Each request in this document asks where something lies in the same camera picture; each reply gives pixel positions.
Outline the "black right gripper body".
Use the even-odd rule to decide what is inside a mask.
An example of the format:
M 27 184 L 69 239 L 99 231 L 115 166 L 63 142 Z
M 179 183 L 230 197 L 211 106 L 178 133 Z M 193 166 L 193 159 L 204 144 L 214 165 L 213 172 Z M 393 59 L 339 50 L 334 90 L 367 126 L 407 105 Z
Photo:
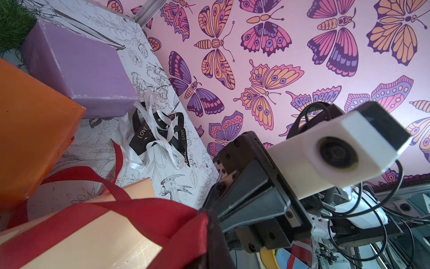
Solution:
M 245 132 L 214 158 L 219 171 L 202 208 L 215 213 L 228 250 L 258 253 L 309 239 L 313 225 L 254 132 Z

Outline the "red ribbon bow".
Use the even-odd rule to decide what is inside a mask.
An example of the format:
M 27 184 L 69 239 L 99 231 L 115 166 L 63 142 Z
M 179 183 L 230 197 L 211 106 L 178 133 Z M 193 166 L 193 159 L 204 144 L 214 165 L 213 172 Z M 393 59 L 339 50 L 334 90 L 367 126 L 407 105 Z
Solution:
M 148 180 L 123 189 L 88 167 L 46 183 L 102 183 L 109 194 L 75 204 L 1 235 L 3 269 L 189 269 L 205 266 L 206 213 L 155 198 Z

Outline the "black lettered ribbon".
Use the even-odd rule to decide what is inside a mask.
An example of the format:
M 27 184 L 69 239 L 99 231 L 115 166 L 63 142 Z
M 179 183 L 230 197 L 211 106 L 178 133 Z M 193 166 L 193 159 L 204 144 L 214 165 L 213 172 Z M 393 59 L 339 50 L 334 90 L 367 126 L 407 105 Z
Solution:
M 189 165 L 184 114 L 173 112 L 167 115 L 162 111 L 150 114 L 142 102 L 135 106 L 131 122 L 133 136 L 128 146 L 137 156 L 149 156 L 150 148 L 161 146 L 178 169 Z

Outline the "white satin ribbon bow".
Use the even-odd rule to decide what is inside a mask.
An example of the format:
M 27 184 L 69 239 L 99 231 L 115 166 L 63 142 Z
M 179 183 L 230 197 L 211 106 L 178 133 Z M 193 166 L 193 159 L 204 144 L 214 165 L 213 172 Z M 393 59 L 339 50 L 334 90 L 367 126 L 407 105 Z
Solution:
M 143 171 L 154 161 L 160 149 L 175 169 L 188 164 L 185 117 L 153 91 L 144 93 L 130 112 L 119 122 L 124 160 L 135 170 Z

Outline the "large tan gift box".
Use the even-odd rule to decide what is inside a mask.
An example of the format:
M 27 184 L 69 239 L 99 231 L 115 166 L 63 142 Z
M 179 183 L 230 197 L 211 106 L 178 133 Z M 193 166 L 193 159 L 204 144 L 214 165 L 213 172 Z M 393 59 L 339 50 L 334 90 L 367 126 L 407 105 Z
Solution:
M 124 188 L 131 198 L 155 198 L 151 179 Z M 33 220 L 1 233 L 1 269 L 12 269 L 11 262 L 22 262 L 30 243 L 51 239 L 51 232 L 41 238 L 21 241 L 8 249 L 7 243 L 18 239 L 55 214 Z M 99 216 L 55 246 L 18 269 L 147 269 L 162 247 L 145 238 L 125 217 L 112 211 Z

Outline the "lilac gift box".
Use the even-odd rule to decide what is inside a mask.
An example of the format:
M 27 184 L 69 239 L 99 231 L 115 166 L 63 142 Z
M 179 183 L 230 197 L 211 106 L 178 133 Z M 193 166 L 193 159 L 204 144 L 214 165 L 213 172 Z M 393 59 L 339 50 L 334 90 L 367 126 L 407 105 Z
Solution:
M 116 50 L 38 20 L 21 54 L 29 74 L 86 108 L 85 118 L 122 117 L 138 99 Z

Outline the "orange gift box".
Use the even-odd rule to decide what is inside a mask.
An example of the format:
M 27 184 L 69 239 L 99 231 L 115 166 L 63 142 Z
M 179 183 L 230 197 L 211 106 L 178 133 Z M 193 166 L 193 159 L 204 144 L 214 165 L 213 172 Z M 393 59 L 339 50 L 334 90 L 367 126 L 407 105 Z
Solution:
M 86 109 L 1 60 L 1 211 L 28 199 L 65 153 Z

